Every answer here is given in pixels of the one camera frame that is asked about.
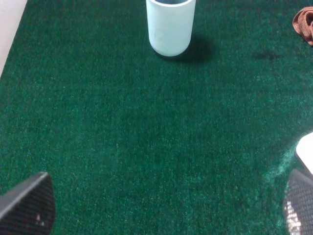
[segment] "plastic cup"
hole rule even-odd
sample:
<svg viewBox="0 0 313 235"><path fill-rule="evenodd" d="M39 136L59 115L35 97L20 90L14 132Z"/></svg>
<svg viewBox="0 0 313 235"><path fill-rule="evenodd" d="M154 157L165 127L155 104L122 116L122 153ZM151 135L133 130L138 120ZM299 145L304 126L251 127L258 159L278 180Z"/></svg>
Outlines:
<svg viewBox="0 0 313 235"><path fill-rule="evenodd" d="M196 0L146 0L149 41L163 56L176 56L189 46Z"/></svg>

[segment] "brown strap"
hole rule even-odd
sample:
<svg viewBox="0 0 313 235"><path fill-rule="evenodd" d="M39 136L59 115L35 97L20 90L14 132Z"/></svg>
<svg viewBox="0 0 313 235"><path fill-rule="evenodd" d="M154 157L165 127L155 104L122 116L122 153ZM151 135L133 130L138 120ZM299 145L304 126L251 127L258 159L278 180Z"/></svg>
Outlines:
<svg viewBox="0 0 313 235"><path fill-rule="evenodd" d="M304 7L293 18L294 30L313 46L313 6Z"/></svg>

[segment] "green carpet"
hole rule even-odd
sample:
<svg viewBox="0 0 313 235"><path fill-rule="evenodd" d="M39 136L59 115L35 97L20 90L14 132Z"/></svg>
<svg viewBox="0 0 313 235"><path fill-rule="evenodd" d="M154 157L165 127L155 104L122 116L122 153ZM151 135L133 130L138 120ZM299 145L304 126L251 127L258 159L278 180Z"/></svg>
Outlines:
<svg viewBox="0 0 313 235"><path fill-rule="evenodd" d="M313 131L297 2L198 0L165 60L143 0L29 0L0 80L0 193L49 172L53 235L287 234Z"/></svg>

